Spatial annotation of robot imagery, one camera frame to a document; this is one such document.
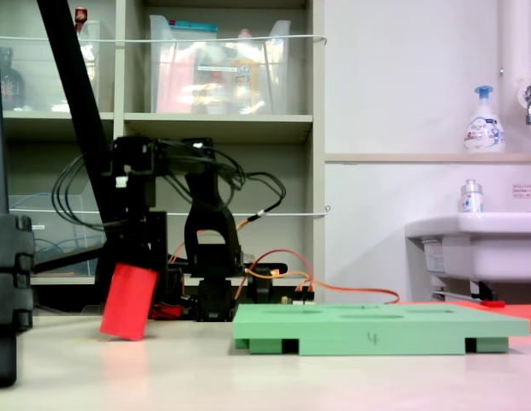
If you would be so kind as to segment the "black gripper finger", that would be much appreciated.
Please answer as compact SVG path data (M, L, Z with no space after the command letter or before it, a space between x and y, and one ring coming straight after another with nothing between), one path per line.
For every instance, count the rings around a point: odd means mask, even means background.
M118 246L103 246L95 271L95 291L99 302L105 302L116 268Z
M168 272L160 272L158 274L158 280L155 285L155 289L152 297L152 304L150 307L150 314L153 315L158 310L159 306L164 301L165 289L168 285Z

